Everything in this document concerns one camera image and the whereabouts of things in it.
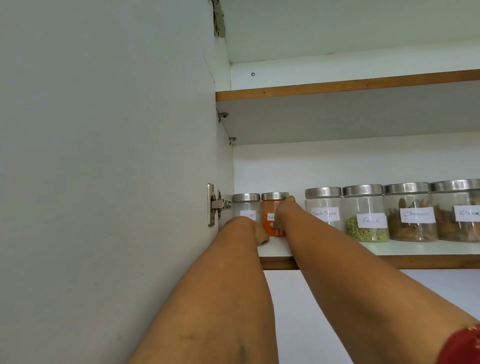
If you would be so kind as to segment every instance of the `empty jar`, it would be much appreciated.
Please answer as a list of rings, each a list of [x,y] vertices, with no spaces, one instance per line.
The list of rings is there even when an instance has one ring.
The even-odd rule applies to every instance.
[[[288,192],[267,192],[262,194],[262,222],[268,236],[285,236],[285,232],[270,226],[275,221],[275,210],[279,203],[290,194]]]
[[[343,211],[347,234],[359,242],[390,240],[381,184],[358,184],[343,188]]]
[[[384,192],[391,239],[405,242],[434,242],[438,239],[429,183],[388,184]]]
[[[480,242],[480,179],[432,183],[438,238]]]
[[[317,187],[305,190],[305,210],[345,232],[342,216],[342,189],[340,187]]]
[[[261,223],[260,194],[234,194],[232,207],[233,216],[246,216]]]

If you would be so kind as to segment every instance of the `stainless steel lid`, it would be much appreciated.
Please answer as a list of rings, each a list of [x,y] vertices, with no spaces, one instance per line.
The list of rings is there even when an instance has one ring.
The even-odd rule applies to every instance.
[[[369,196],[383,193],[384,187],[381,184],[356,184],[343,188],[343,196]]]
[[[342,189],[340,187],[316,187],[305,190],[306,198],[340,197],[341,195]]]
[[[262,200],[285,200],[288,196],[288,192],[266,192],[262,194]]]
[[[384,186],[385,194],[418,194],[430,192],[428,182],[395,183]]]
[[[450,180],[432,183],[432,192],[465,191],[480,189],[480,178]]]
[[[260,201],[260,194],[234,194],[232,202],[255,202]]]

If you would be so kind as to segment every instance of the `cabinet door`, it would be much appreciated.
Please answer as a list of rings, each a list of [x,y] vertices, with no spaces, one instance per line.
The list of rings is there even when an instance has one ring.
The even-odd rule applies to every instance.
[[[2,362],[124,363],[218,230],[211,4],[7,3]]]

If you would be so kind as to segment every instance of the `shelf edge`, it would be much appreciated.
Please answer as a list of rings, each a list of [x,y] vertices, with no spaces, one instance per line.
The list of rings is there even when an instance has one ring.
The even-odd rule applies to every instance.
[[[216,101],[321,94],[480,80],[480,69],[216,92]]]
[[[480,269],[480,254],[379,255],[397,269]],[[261,256],[263,270],[299,269],[292,256]]]

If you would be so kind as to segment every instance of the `hand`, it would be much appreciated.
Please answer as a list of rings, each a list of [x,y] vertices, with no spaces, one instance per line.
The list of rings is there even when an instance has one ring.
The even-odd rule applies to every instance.
[[[258,222],[252,220],[251,218],[247,218],[245,216],[238,216],[236,218],[233,218],[232,220],[227,221],[225,226],[230,224],[235,226],[241,226],[245,224],[253,228],[255,233],[255,242],[257,243],[257,245],[261,245],[270,240],[264,227],[260,225]]]
[[[275,221],[271,224],[272,228],[285,230],[285,222],[296,211],[303,211],[303,209],[295,202],[295,197],[290,196],[276,207]]]

